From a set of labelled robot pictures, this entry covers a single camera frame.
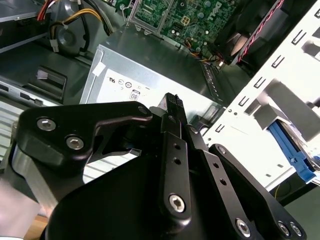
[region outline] red wire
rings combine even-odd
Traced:
[[[269,19],[272,17],[272,15],[275,13],[275,11],[280,8],[282,6],[282,4],[284,3],[285,0],[281,0],[274,9],[271,10],[271,12],[269,13],[269,15],[265,18],[265,20],[263,21],[263,23],[260,25],[259,29],[256,31],[256,33],[252,36],[249,44],[245,47],[243,53],[238,57],[238,63],[241,61],[241,59],[248,53],[249,48],[251,47],[251,45],[254,43],[254,41],[256,40],[257,35],[261,32],[261,30],[264,28],[264,26],[266,25],[266,23],[269,21]]]
[[[36,18],[37,21],[42,21],[42,20],[45,18],[45,14],[46,14],[47,8],[49,7],[49,4],[50,4],[52,1],[54,1],[54,0],[47,0],[47,1],[43,4],[43,6],[42,6],[42,8],[41,8],[41,10],[40,10],[40,12],[39,12],[39,14],[38,14],[38,17]]]

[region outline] black metal bracket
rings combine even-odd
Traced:
[[[132,127],[143,128],[152,118],[144,105],[133,101],[32,108],[20,115],[17,144],[27,156],[57,173],[77,174],[89,159],[124,150],[114,148],[123,142],[117,136],[125,136]],[[70,148],[66,143],[70,137],[80,139],[83,146]]]
[[[248,218],[265,239],[307,239],[301,225],[224,146],[214,144],[209,152],[221,160]]]
[[[166,94],[160,107],[161,117],[138,102],[34,108],[20,116],[13,169],[41,204],[50,196],[49,240],[306,239],[230,152],[218,144],[208,150],[178,96]],[[130,149],[141,156],[82,185],[88,162]]]

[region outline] blue plastic tab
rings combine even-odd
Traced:
[[[268,130],[271,132],[271,134],[279,144],[286,159],[295,168],[299,177],[302,178],[306,183],[310,182],[313,178],[316,177],[316,175],[306,165],[306,156],[303,152],[297,151],[295,149],[295,147],[292,145],[290,140],[280,128],[279,124],[280,123],[278,123],[278,121],[275,121],[268,127]]]

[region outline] power supply label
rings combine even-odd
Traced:
[[[97,103],[138,101],[147,108],[150,103],[151,89],[111,69],[106,71]]]

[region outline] green circuit board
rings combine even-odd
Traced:
[[[233,14],[239,0],[174,0],[161,34],[177,43],[186,39],[196,52],[208,58],[206,45],[213,42]],[[135,16],[158,27],[169,3],[166,0],[142,0]]]

